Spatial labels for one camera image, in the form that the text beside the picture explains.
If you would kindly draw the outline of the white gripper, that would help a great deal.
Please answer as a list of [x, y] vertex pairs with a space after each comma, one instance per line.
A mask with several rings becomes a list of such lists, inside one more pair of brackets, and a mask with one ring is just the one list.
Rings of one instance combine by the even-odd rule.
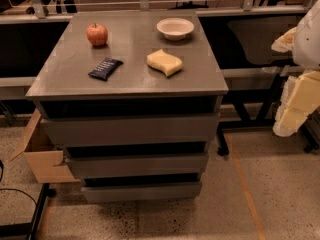
[[[271, 49], [285, 53], [294, 46], [296, 27], [276, 39]], [[280, 137], [289, 137], [320, 106], [320, 72], [306, 70], [299, 77], [290, 76], [285, 82], [281, 104], [277, 109], [273, 132]]]

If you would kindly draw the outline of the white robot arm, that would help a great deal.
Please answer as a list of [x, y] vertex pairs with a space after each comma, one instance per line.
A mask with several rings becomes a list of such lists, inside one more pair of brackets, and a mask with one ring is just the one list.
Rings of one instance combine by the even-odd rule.
[[304, 69], [299, 77], [286, 81], [275, 116], [273, 132], [289, 137], [320, 107], [320, 0], [296, 27], [276, 39], [271, 49], [291, 51], [293, 62]]

